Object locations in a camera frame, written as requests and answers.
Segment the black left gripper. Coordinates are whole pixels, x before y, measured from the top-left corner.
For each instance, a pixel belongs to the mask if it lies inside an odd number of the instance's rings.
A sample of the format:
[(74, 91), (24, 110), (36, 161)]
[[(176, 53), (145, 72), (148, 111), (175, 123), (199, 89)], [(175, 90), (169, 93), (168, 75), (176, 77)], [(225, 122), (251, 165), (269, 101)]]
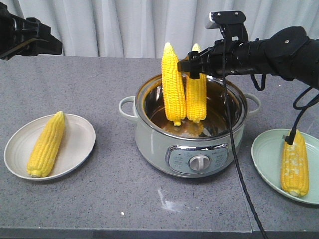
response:
[(51, 27), (35, 17), (23, 19), (9, 13), (0, 4), (0, 58), (9, 60), (15, 55), (61, 55), (62, 42), (51, 35)]

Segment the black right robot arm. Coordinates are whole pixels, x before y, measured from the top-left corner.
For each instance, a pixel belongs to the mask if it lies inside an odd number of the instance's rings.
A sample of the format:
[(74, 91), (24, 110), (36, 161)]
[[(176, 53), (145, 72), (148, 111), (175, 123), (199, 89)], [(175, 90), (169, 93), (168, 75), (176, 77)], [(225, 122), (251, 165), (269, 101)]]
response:
[(319, 41), (309, 38), (303, 27), (292, 26), (265, 40), (216, 41), (201, 52), (189, 52), (177, 67), (193, 79), (201, 73), (216, 78), (271, 74), (318, 89)]

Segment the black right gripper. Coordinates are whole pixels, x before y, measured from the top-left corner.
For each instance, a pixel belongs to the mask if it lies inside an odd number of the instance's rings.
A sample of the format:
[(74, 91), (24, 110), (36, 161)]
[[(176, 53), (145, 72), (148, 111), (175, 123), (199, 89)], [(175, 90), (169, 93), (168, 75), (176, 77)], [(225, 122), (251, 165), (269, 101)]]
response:
[(239, 75), (239, 66), (235, 50), (239, 47), (239, 41), (232, 41), (230, 44), (225, 40), (215, 41), (215, 45), (200, 52), (191, 51), (187, 56), (177, 63), (179, 72), (186, 74), (192, 79), (199, 79), (200, 74), (214, 77)]

